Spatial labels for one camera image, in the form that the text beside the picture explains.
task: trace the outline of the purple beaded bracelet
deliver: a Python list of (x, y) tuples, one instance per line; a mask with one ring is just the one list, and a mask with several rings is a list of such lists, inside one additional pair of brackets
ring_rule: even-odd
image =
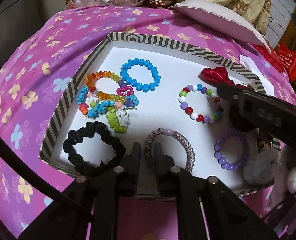
[[(235, 135), (239, 136), (240, 140), (242, 142), (244, 154), (241, 157), (240, 161), (235, 163), (227, 163), (226, 158), (223, 157), (221, 152), (221, 145), (224, 142), (225, 139), (227, 139), (229, 136)], [(234, 128), (228, 129), (220, 138), (217, 139), (216, 144), (214, 145), (214, 150), (216, 151), (214, 153), (214, 157), (218, 160), (218, 163), (221, 164), (221, 168), (228, 170), (228, 171), (236, 171), (239, 167), (243, 167), (246, 162), (248, 161), (248, 158), (250, 156), (250, 146), (249, 142), (247, 140), (246, 133), (236, 130)]]

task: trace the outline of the braided bracelet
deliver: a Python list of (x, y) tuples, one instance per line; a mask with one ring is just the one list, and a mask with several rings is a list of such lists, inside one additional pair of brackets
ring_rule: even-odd
[[(190, 91), (200, 91), (202, 94), (206, 94), (210, 96), (214, 102), (216, 103), (217, 111), (213, 113), (210, 117), (202, 114), (197, 114), (193, 111), (192, 107), (188, 106), (188, 103), (186, 102), (186, 96)], [(187, 87), (183, 88), (182, 91), (179, 94), (179, 102), (181, 103), (181, 108), (185, 110), (186, 114), (190, 115), (190, 118), (193, 120), (197, 120), (197, 122), (203, 122), (203, 123), (214, 123), (216, 120), (218, 120), (223, 112), (223, 108), (221, 107), (220, 98), (218, 95), (214, 92), (212, 92), (211, 89), (207, 89), (206, 87), (202, 87), (201, 84), (198, 85), (187, 85)]]
[(193, 151), (193, 148), (188, 142), (188, 140), (181, 133), (178, 133), (177, 131), (173, 131), (170, 129), (158, 128), (154, 130), (150, 135), (148, 135), (145, 141), (144, 155), (149, 165), (152, 167), (155, 167), (155, 163), (151, 155), (151, 147), (152, 147), (153, 139), (160, 134), (164, 134), (164, 135), (175, 138), (185, 148), (187, 152), (187, 163), (186, 163), (185, 170), (191, 173), (193, 169), (193, 165), (195, 163), (195, 152)]
[(125, 96), (122, 96), (120, 94), (117, 94), (117, 95), (107, 94), (102, 91), (99, 91), (99, 89), (95, 87), (95, 81), (98, 80), (99, 78), (104, 78), (104, 77), (110, 78), (114, 80), (118, 85), (120, 85), (121, 77), (119, 75), (117, 75), (114, 72), (111, 73), (110, 71), (108, 72), (99, 71), (96, 73), (89, 74), (86, 77), (86, 85), (89, 88), (89, 92), (93, 93), (93, 95), (97, 96), (100, 100), (115, 100), (115, 101), (124, 102), (126, 100)]
[[(148, 70), (150, 70), (150, 73), (152, 73), (153, 77), (153, 82), (148, 84), (142, 84), (138, 82), (136, 79), (132, 79), (132, 77), (129, 76), (128, 74), (128, 69), (131, 69), (133, 65), (140, 65), (140, 66), (146, 66)], [(132, 85), (133, 87), (136, 88), (137, 91), (143, 91), (147, 93), (149, 90), (153, 91), (155, 90), (156, 87), (159, 86), (160, 84), (160, 76), (158, 75), (159, 72), (157, 71), (157, 68), (153, 66), (152, 63), (150, 63), (149, 60), (144, 60), (143, 58), (138, 59), (137, 57), (134, 58), (133, 60), (130, 59), (128, 62), (123, 64), (121, 66), (121, 71), (120, 71), (120, 76), (122, 76), (122, 80), (126, 82), (127, 85)]]
[[(235, 163), (228, 163), (226, 162), (226, 158), (223, 157), (222, 152), (221, 152), (221, 144), (224, 142), (225, 139), (227, 139), (227, 137), (231, 136), (231, 135), (235, 135), (235, 136), (239, 136), (243, 145), (243, 150), (244, 150), (244, 154), (241, 157), (240, 161), (235, 162)], [(218, 163), (221, 164), (221, 168), (223, 168), (224, 170), (228, 170), (228, 171), (236, 171), (238, 170), (239, 167), (243, 167), (246, 162), (248, 161), (248, 158), (250, 156), (250, 146), (249, 146), (249, 142), (247, 140), (247, 135), (246, 133), (242, 132), (242, 131), (238, 131), (234, 128), (230, 128), (228, 129), (220, 138), (217, 139), (216, 144), (214, 145), (214, 157), (218, 160)]]
[[(85, 162), (83, 157), (78, 154), (73, 147), (77, 143), (82, 143), (84, 137), (92, 138), (95, 133), (100, 134), (101, 140), (112, 146), (116, 151), (116, 156), (112, 158), (107, 164), (101, 161), (99, 167), (94, 167), (88, 162)], [(126, 153), (126, 148), (122, 145), (119, 138), (113, 137), (110, 132), (106, 129), (106, 125), (102, 122), (87, 122), (86, 127), (82, 127), (77, 131), (71, 130), (68, 133), (68, 139), (64, 141), (63, 145), (64, 152), (68, 153), (68, 160), (75, 166), (76, 170), (81, 175), (87, 177), (98, 177), (105, 171), (112, 169), (119, 165), (122, 157)]]

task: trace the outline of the pillow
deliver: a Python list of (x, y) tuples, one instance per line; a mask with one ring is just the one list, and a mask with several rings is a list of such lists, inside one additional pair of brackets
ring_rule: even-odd
[(204, 0), (185, 0), (172, 6), (172, 9), (233, 39), (263, 45), (271, 54), (266, 40), (256, 28), (242, 16), (222, 5)]

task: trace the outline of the braided hair tie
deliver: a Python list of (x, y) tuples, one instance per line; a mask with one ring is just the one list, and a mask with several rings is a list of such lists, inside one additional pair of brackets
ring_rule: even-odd
[[(82, 143), (84, 137), (92, 138), (95, 133), (100, 134), (101, 141), (112, 146), (116, 151), (116, 156), (107, 164), (101, 160), (99, 167), (94, 167), (85, 162), (83, 157), (78, 154), (73, 147), (77, 143)], [(107, 130), (106, 125), (102, 122), (87, 122), (86, 127), (82, 127), (77, 131), (71, 130), (68, 133), (68, 139), (64, 141), (64, 152), (68, 153), (68, 160), (75, 166), (81, 175), (86, 177), (98, 177), (105, 171), (110, 170), (119, 165), (122, 157), (126, 153), (126, 148), (122, 145), (119, 138), (113, 137)]]
[(187, 163), (185, 170), (191, 173), (193, 165), (195, 164), (195, 152), (193, 151), (193, 148), (186, 139), (186, 137), (184, 137), (181, 133), (178, 133), (177, 131), (173, 131), (170, 129), (158, 128), (154, 130), (150, 135), (148, 135), (145, 141), (144, 155), (149, 165), (155, 168), (155, 163), (151, 155), (151, 147), (153, 139), (160, 134), (164, 134), (175, 138), (185, 148), (187, 152)]

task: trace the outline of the purple floral fabric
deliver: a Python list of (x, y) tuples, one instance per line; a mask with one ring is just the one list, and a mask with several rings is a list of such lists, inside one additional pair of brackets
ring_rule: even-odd
[[(73, 179), (38, 159), (49, 119), (67, 83), (110, 32), (167, 37), (239, 62), (251, 57), (275, 87), (275, 96), (296, 104), (285, 74), (251, 46), (166, 9), (90, 7), (58, 12), (16, 49), (0, 70), (0, 136), (40, 177), (63, 191)], [(18, 237), (51, 203), (0, 159), (0, 219)]]

